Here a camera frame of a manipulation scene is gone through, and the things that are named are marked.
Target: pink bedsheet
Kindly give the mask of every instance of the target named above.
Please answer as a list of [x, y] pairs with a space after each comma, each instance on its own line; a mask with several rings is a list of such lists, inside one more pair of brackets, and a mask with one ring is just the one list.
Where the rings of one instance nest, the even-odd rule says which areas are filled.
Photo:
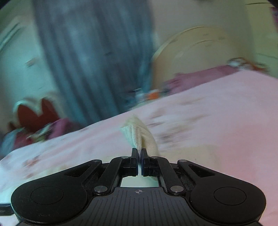
[[[22, 183], [92, 159], [130, 155], [120, 132], [136, 114], [154, 135], [161, 156], [190, 161], [258, 186], [267, 207], [264, 226], [278, 222], [278, 80], [245, 71], [162, 98], [138, 109], [44, 143], [0, 161], [0, 202]], [[4, 226], [16, 218], [0, 217]]]

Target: round pad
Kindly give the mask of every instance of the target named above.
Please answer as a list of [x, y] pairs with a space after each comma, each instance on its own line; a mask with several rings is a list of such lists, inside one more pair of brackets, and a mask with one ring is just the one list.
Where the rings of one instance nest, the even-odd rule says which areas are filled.
[[33, 224], [57, 224], [79, 214], [87, 193], [74, 177], [40, 178], [18, 187], [11, 204], [19, 220]]
[[224, 205], [236, 206], [246, 200], [246, 194], [238, 188], [224, 187], [214, 192], [214, 198]]
[[258, 220], [265, 209], [263, 192], [247, 182], [226, 176], [200, 179], [190, 194], [191, 206], [217, 224], [241, 225]]
[[59, 202], [64, 196], [61, 189], [45, 186], [35, 189], [31, 194], [31, 199], [40, 205], [50, 205]]

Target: wall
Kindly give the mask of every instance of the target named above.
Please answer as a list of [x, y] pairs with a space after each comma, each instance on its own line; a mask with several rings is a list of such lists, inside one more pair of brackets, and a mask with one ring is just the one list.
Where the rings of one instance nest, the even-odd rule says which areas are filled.
[[[12, 108], [17, 101], [25, 97], [40, 98], [56, 90], [39, 44], [31, 0], [12, 0], [0, 10], [0, 31], [15, 16], [21, 16], [26, 27], [0, 53], [0, 90], [1, 99], [5, 102], [5, 105], [0, 102], [1, 129], [6, 128], [7, 122], [13, 118]], [[26, 62], [32, 58], [38, 60], [33, 66], [27, 67]]]
[[252, 4], [263, 0], [248, 0], [245, 6], [254, 37], [254, 50], [257, 62], [267, 65], [269, 75], [278, 77], [278, 33], [272, 4]]
[[156, 48], [185, 29], [217, 26], [233, 37], [244, 56], [252, 60], [252, 32], [244, 4], [244, 0], [151, 0]]

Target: orange object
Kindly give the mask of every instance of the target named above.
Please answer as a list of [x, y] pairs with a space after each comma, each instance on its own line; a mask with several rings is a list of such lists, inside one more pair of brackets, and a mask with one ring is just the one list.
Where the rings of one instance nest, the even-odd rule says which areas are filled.
[[154, 91], [148, 94], [148, 99], [149, 100], [155, 100], [159, 98], [159, 92], [158, 91]]

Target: bed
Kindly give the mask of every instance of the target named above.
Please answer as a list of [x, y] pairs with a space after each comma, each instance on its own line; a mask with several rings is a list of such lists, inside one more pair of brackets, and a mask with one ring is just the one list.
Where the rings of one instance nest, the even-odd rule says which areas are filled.
[[220, 28], [194, 27], [165, 42], [153, 56], [153, 88], [176, 73], [191, 73], [226, 65], [227, 61], [246, 55]]
[[[200, 36], [210, 35], [205, 34], [190, 32], [191, 43], [194, 44]], [[215, 60], [208, 59], [207, 65], [201, 68], [199, 61], [196, 61], [195, 66], [188, 70], [174, 69], [173, 66], [173, 69], [165, 68], [166, 72], [162, 74], [161, 71], [158, 72], [157, 60], [168, 49], [166, 45], [154, 58], [154, 67], [157, 68], [154, 87], [171, 79], [176, 72], [194, 72], [197, 71], [196, 68], [204, 70], [225, 64], [226, 58], [240, 57], [230, 40], [226, 44], [222, 43], [228, 37], [225, 39], [225, 36], [221, 36], [218, 40], [208, 43], [226, 46], [223, 54], [219, 55], [220, 58], [212, 53]], [[209, 46], [205, 43], [207, 41], [189, 45], [189, 49], [197, 48], [198, 55], [207, 56], [206, 49]], [[160, 156], [166, 157], [170, 162], [188, 159], [258, 186], [267, 198], [267, 207], [260, 222], [264, 226], [275, 225], [278, 222], [277, 90], [277, 79], [254, 71], [239, 71], [158, 99], [79, 131], [16, 149], [0, 161], [0, 202], [9, 202], [16, 187], [27, 181], [92, 159], [109, 162], [114, 157], [129, 156], [131, 146], [120, 128], [135, 114], [153, 134]], [[146, 182], [146, 186], [151, 186], [152, 182]], [[14, 226], [17, 222], [14, 215], [0, 217], [3, 226]]]

